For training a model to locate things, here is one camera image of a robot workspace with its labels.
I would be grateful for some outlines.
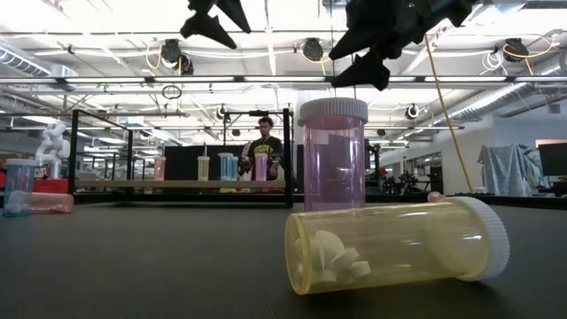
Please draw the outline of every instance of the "dark table surface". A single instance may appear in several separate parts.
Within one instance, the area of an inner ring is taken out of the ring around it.
[[[98,205],[1,218],[0,318],[567,317],[567,211],[494,209],[511,244],[498,278],[303,297],[285,269],[287,209]]]

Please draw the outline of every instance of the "ceiling light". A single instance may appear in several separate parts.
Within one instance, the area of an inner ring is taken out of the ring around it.
[[[43,124],[56,124],[61,122],[60,120],[47,116],[24,116],[23,118],[29,121],[36,121]]]
[[[390,145],[390,146],[380,146],[381,149],[387,149],[387,150],[392,150],[392,149],[407,149],[409,148],[409,145],[406,146],[401,146],[401,145]]]
[[[142,151],[142,153],[148,154],[148,155],[159,155],[158,150],[145,150],[145,151]]]
[[[151,74],[151,76],[156,76],[156,74],[150,69],[142,69],[142,72],[147,73],[147,74]]]
[[[506,76],[440,76],[440,82],[502,82]],[[435,77],[425,77],[426,82],[435,82]]]
[[[567,76],[518,76],[518,82],[567,82]]]
[[[141,77],[66,78],[67,83],[144,83]]]
[[[246,82],[325,82],[324,76],[245,76]]]
[[[166,76],[157,77],[155,82],[233,82],[233,76]]]
[[[414,82],[416,78],[414,76],[391,76],[390,82]]]
[[[126,142],[122,141],[121,139],[112,138],[112,137],[98,137],[98,139],[102,142],[110,143],[110,144],[125,144],[126,143]]]
[[[57,81],[52,78],[5,78],[0,79],[0,84],[26,84],[33,81],[36,84],[55,84]]]

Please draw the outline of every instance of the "white robot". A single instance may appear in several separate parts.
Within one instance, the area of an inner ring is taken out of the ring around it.
[[[71,145],[63,139],[66,126],[63,123],[49,124],[42,133],[42,144],[35,152],[40,167],[51,164],[50,178],[58,179],[61,174],[61,159],[68,159]]]

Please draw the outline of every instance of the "white pill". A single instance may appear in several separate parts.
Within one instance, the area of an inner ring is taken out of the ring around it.
[[[317,230],[315,236],[321,241],[325,254],[325,265],[329,265],[335,257],[345,250],[345,245],[340,238],[327,230]]]
[[[321,271],[325,269],[325,252],[322,249],[319,239],[311,238],[310,242],[313,271]]]
[[[337,282],[337,275],[330,270],[315,271],[312,284],[334,284]]]
[[[330,262],[330,265],[327,267],[328,270],[333,271],[335,274],[338,274],[342,270],[348,268],[350,265],[355,262],[360,255],[354,248],[348,248],[343,251],[339,256],[335,257],[333,261]]]
[[[352,279],[360,278],[370,274],[370,264],[367,261],[355,261],[345,272]]]

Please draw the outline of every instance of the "white bottle cap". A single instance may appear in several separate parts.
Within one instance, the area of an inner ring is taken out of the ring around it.
[[[508,233],[498,215],[489,205],[476,198],[451,197],[445,198],[441,202],[452,202],[468,208],[482,221],[488,237],[490,255],[485,266],[477,271],[459,276],[457,279],[477,281],[498,276],[506,268],[510,255]]]

